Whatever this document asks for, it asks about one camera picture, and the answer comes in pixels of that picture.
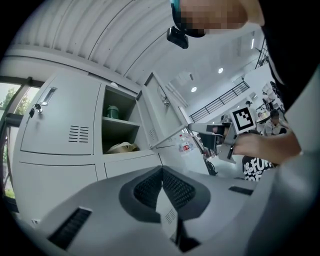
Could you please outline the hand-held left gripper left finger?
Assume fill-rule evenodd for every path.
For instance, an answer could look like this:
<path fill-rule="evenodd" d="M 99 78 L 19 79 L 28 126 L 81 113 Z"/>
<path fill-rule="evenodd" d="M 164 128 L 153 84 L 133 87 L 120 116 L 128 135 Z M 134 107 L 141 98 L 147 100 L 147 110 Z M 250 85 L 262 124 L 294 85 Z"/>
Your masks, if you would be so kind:
<path fill-rule="evenodd" d="M 162 167 L 157 166 L 125 183 L 119 191 L 122 208 L 137 221 L 160 223 L 156 207 L 162 180 Z"/>

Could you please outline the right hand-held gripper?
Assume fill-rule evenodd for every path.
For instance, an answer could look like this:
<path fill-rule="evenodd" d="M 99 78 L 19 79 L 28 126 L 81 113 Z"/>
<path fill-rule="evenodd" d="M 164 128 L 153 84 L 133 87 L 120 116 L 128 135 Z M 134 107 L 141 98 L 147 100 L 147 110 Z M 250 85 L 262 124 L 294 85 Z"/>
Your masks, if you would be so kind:
<path fill-rule="evenodd" d="M 235 164 L 234 149 L 240 135 L 257 128 L 255 115 L 248 107 L 231 110 L 221 124 L 191 123 L 188 129 L 198 133 L 203 146 L 218 154 L 221 161 Z"/>

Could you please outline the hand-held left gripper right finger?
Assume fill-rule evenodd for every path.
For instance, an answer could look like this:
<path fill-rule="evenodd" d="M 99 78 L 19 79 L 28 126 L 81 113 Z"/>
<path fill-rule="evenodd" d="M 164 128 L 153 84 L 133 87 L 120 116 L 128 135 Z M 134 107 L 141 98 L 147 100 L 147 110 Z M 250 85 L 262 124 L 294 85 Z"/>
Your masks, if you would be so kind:
<path fill-rule="evenodd" d="M 168 166 L 162 167 L 162 188 L 183 221 L 200 217 L 211 200 L 205 185 Z"/>

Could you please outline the person's right hand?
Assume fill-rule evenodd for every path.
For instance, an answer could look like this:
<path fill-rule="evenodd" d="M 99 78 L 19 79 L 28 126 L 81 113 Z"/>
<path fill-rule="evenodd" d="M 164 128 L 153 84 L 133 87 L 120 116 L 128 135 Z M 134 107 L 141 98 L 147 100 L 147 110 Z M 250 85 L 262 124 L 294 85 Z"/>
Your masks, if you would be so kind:
<path fill-rule="evenodd" d="M 257 157 L 261 136 L 254 133 L 240 134 L 233 145 L 233 155 Z"/>

